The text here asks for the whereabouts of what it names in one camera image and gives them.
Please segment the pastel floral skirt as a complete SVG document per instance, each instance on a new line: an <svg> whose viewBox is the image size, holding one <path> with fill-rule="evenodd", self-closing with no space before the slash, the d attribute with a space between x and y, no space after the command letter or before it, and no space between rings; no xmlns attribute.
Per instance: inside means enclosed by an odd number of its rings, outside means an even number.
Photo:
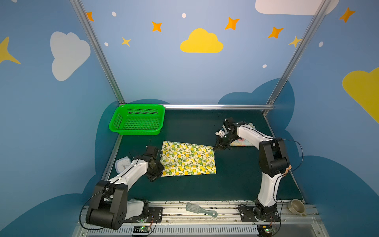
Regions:
<svg viewBox="0 0 379 237"><path fill-rule="evenodd" d="M248 128L256 129L256 127L252 123L245 124L244 126L246 126ZM231 146L232 147L250 147L250 146L259 147L259 144L252 144L249 141L247 141L246 139L238 139L238 140L235 140L234 142L232 142Z"/></svg>

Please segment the green lemon print skirt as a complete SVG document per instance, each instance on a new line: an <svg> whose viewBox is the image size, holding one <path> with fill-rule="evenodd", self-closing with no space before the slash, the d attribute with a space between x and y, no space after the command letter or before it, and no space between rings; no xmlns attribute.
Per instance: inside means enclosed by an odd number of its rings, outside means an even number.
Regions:
<svg viewBox="0 0 379 237"><path fill-rule="evenodd" d="M216 173L211 146L164 141L160 162L164 166L163 177Z"/></svg>

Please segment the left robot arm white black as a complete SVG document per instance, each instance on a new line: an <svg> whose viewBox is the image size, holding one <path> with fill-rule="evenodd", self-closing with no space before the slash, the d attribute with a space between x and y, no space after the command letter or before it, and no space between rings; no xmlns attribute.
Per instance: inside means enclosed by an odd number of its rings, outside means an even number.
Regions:
<svg viewBox="0 0 379 237"><path fill-rule="evenodd" d="M79 219L82 228L91 231L101 229L118 230L125 220L137 217L145 220L149 217L149 205L146 201L128 199L131 187L142 176L153 182L162 176L164 167L157 160L160 151L146 152L134 159L131 164L116 177L108 181L99 181L89 198L85 222L97 228L87 228Z"/></svg>

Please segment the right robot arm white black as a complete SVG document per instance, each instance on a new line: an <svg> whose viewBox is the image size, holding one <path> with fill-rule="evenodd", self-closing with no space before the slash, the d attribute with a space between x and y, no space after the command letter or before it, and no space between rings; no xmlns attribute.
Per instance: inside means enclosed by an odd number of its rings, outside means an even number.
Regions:
<svg viewBox="0 0 379 237"><path fill-rule="evenodd" d="M216 132L214 151L230 149L231 144L244 139L259 150L259 167L262 171L260 192L256 199L256 215L264 216L277 211L277 191L280 180L292 166L287 153L285 140L268 136L245 122L225 119L222 129Z"/></svg>

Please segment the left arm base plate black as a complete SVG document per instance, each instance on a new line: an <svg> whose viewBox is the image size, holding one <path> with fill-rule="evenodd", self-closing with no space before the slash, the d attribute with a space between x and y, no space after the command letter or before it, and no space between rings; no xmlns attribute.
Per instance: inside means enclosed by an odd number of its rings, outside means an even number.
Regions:
<svg viewBox="0 0 379 237"><path fill-rule="evenodd" d="M124 223L151 223L153 220L154 223L161 223L163 217L163 207L153 206L149 207L147 215L141 214L140 216L134 216L124 220Z"/></svg>

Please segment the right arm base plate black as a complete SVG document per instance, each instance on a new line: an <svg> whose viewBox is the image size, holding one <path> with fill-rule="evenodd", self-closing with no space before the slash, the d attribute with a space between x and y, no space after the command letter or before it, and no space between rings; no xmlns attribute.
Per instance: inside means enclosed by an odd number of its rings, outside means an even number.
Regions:
<svg viewBox="0 0 379 237"><path fill-rule="evenodd" d="M237 210L240 214L242 222L280 222L280 214L275 208L274 210L268 209L267 213L255 206L246 206L244 204L238 205Z"/></svg>

